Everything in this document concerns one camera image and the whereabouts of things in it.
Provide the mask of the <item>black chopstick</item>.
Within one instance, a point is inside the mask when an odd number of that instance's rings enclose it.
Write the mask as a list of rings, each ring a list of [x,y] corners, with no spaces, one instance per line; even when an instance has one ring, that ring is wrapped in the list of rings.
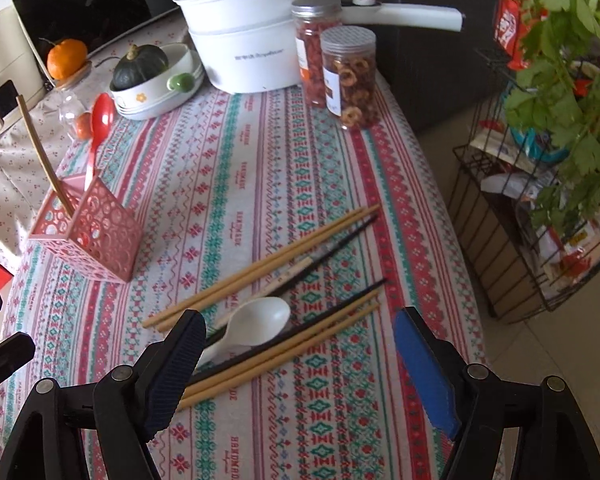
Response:
[[[201,372],[196,372],[193,374],[193,377],[189,379],[187,383],[187,387],[193,387],[193,385],[198,384],[198,382],[204,382],[211,377],[215,377],[221,375],[226,370],[232,370],[233,368],[238,367],[238,365],[243,362],[249,362],[255,359],[260,354],[270,351],[271,349],[275,349],[281,344],[284,344],[286,341],[296,338],[298,335],[304,335],[305,333],[313,330],[314,327],[317,327],[325,322],[333,323],[336,321],[336,316],[340,315],[341,312],[346,310],[348,307],[352,306],[352,304],[356,304],[357,302],[364,302],[369,300],[373,294],[377,294],[377,289],[381,287],[387,281],[386,278],[382,278],[381,280],[367,286],[360,292],[357,292],[353,296],[347,298],[346,300],[340,301],[336,306],[330,307],[326,311],[321,312],[318,315],[315,315],[313,318],[310,318],[306,322],[299,324],[297,326],[292,326],[289,330],[285,330],[283,333],[275,336],[270,341],[265,344],[260,344],[260,346],[254,347],[248,351],[242,352],[238,354],[238,356],[233,356],[232,358],[221,362],[220,364],[213,365],[212,367],[205,368]]]
[[[346,247],[347,244],[352,242],[355,237],[359,236],[368,226],[373,224],[377,218],[378,214],[372,214],[368,220],[365,220],[358,228],[348,233],[341,240],[338,240],[338,242],[328,244],[325,248],[321,248],[317,252],[314,252],[314,254],[309,255],[308,257],[313,259],[313,262],[309,267],[302,271],[298,278],[293,278],[289,284],[283,285],[281,288],[277,289],[273,297],[281,297],[285,292],[288,292],[288,290],[293,289],[297,284],[305,281],[310,274],[324,264],[329,258],[332,258],[332,256],[339,252],[343,247]]]

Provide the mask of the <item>white plastic spoon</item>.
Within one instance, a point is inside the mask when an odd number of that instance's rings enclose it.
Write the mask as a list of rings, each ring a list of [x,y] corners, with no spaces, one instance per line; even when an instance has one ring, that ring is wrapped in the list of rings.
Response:
[[[196,370],[239,347],[257,347],[273,339],[290,318],[286,300],[263,297],[239,307],[226,323],[224,335],[201,353]]]

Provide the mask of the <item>pale decorated chopstick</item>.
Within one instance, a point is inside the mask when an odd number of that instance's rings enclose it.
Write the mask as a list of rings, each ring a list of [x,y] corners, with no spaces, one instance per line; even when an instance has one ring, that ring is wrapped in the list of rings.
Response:
[[[269,282],[266,286],[264,286],[260,290],[258,290],[255,294],[253,294],[251,297],[249,297],[246,301],[244,301],[242,304],[240,304],[237,308],[222,315],[215,322],[213,329],[219,330],[220,328],[225,326],[228,323],[228,321],[230,320],[230,318],[233,316],[233,314],[237,310],[239,310],[242,306],[244,306],[245,304],[248,304],[248,302],[256,300],[256,299],[260,299],[263,297],[273,297],[274,294],[276,293],[277,289],[281,288],[283,285],[289,284],[293,278],[298,278],[300,273],[302,271],[306,270],[312,262],[313,262],[313,259],[311,257],[306,257],[306,258],[303,258],[300,262],[291,266],[284,273],[280,274],[275,280],[273,280],[272,282]]]

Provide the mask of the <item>pink perforated utensil holder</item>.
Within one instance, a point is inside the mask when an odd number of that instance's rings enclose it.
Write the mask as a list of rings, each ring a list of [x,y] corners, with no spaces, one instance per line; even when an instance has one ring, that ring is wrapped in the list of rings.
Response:
[[[105,183],[83,174],[60,180],[73,206],[67,214],[55,191],[47,193],[29,240],[94,281],[131,281],[142,227]]]

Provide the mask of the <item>bamboo chopstick in holder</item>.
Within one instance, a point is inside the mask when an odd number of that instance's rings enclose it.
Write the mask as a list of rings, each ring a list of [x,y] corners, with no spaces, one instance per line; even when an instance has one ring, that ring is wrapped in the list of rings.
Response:
[[[27,108],[26,100],[21,94],[18,94],[18,96],[16,96],[16,102],[22,120],[24,122],[24,126],[26,127],[35,153],[38,155],[38,160],[40,161],[40,164],[45,172],[46,178],[50,181],[50,186],[52,187],[58,200],[60,201],[62,208],[65,209],[65,212],[66,214],[68,214],[69,219],[72,219],[74,215],[73,204],[70,202],[68,195],[65,193],[65,190],[62,188],[61,182],[58,179],[57,174],[46,155],[46,151],[43,148],[40,137],[38,136],[38,133],[35,130],[34,123],[32,122],[32,118]]]

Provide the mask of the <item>red plastic spoon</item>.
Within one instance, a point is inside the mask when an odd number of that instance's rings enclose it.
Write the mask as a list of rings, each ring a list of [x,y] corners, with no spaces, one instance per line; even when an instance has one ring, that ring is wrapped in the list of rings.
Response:
[[[87,165],[85,169],[84,190],[87,190],[94,177],[96,168],[97,151],[100,144],[106,140],[109,131],[114,124],[114,100],[108,93],[101,93],[95,103],[91,114],[92,142],[88,151]]]

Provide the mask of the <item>glass jar with tomatoes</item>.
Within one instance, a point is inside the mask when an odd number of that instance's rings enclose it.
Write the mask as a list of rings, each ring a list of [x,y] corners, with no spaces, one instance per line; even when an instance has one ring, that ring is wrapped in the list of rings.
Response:
[[[86,61],[74,74],[56,84],[60,95],[59,120],[78,141],[88,141],[92,137],[91,112],[76,94],[76,86],[91,73],[91,69],[92,63]]]

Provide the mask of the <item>patterned red green tablecloth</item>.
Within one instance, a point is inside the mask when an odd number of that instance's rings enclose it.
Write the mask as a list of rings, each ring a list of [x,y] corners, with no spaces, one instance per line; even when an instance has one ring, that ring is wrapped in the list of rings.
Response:
[[[158,335],[151,315],[361,207],[376,221],[291,289],[294,323],[378,284],[379,307],[302,356],[174,416],[151,443],[166,479],[435,479],[450,444],[396,353],[417,308],[468,361],[486,354],[474,292],[434,176],[386,84],[378,123],[343,132],[298,89],[204,88],[158,119],[114,127],[102,177],[143,227],[133,278],[93,282],[38,243],[4,309],[33,360],[0,387],[0,448],[32,386],[94,382]]]

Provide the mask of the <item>orange tangerine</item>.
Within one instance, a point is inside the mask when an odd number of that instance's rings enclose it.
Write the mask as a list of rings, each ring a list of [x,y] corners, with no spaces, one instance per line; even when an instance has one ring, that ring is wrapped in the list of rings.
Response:
[[[46,73],[53,80],[64,80],[75,74],[87,61],[88,50],[83,41],[64,39],[53,42],[42,38],[50,50],[46,56]]]

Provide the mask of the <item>dark green squash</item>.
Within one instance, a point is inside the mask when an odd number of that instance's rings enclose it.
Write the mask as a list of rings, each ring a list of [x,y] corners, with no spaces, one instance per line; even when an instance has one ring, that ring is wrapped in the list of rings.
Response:
[[[132,44],[114,68],[110,89],[123,91],[139,86],[168,68],[169,59],[162,49],[152,44]]]

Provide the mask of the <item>teal snack bag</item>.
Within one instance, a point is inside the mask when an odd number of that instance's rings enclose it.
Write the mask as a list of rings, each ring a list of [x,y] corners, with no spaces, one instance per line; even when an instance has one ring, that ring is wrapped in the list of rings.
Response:
[[[569,154],[565,148],[555,148],[547,132],[537,133],[535,128],[521,130],[514,127],[509,132],[518,148],[534,162],[555,165]]]

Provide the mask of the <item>white microwave oven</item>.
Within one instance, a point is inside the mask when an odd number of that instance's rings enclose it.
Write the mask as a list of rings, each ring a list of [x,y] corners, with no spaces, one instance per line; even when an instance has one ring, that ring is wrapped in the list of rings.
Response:
[[[44,80],[64,78],[47,60],[63,41],[92,54],[174,10],[173,0],[7,0],[0,8],[0,134],[19,117],[17,94],[30,105]]]

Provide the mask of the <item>green leafy celery bunch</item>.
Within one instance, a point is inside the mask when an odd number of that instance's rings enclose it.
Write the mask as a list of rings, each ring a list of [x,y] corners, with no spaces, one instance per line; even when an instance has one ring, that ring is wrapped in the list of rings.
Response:
[[[514,1],[527,30],[506,120],[565,151],[532,221],[567,234],[600,214],[600,0]]]

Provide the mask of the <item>white electric cooking pot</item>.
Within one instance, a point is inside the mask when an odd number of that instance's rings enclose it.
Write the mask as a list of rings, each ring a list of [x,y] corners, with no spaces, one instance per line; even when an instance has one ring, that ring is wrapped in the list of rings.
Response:
[[[301,82],[296,0],[173,0],[215,88],[259,93]]]

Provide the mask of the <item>red snack package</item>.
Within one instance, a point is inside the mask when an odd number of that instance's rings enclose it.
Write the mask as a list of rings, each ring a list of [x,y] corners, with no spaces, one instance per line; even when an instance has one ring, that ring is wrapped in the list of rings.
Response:
[[[507,67],[518,72],[530,64],[524,38],[532,27],[545,20],[548,11],[540,0],[498,0],[494,25],[494,39],[508,55]]]

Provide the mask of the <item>jar of dried apple rings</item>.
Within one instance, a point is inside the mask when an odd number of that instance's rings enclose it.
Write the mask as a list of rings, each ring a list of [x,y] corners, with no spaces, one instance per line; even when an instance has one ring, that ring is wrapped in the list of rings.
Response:
[[[341,25],[321,33],[325,102],[343,131],[377,122],[376,35],[364,27]]]

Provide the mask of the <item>jar of red dried fruit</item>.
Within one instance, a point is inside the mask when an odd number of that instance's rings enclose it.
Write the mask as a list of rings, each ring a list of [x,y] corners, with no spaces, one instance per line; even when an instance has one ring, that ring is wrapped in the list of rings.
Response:
[[[340,0],[294,0],[297,58],[306,102],[324,108],[325,84],[321,33],[341,24]]]

